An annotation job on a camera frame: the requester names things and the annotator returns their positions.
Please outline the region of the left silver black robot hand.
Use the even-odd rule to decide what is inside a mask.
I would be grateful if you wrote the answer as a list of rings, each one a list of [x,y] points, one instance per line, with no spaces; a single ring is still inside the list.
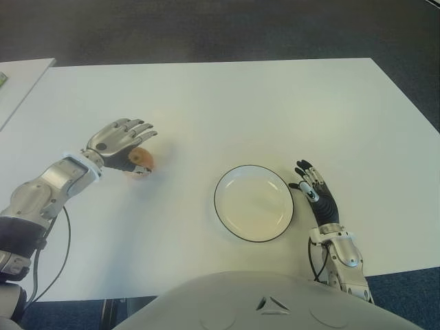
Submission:
[[[156,135],[152,124],[141,119],[122,118],[91,137],[81,154],[98,168],[147,175],[153,170],[153,159],[140,145]]]

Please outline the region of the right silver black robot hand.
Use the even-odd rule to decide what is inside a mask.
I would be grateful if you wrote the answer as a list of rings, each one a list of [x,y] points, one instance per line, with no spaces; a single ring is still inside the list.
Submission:
[[[322,175],[308,161],[296,162],[295,172],[300,176],[298,183],[289,183],[291,189],[299,190],[307,198],[318,227],[339,223],[339,212]]]

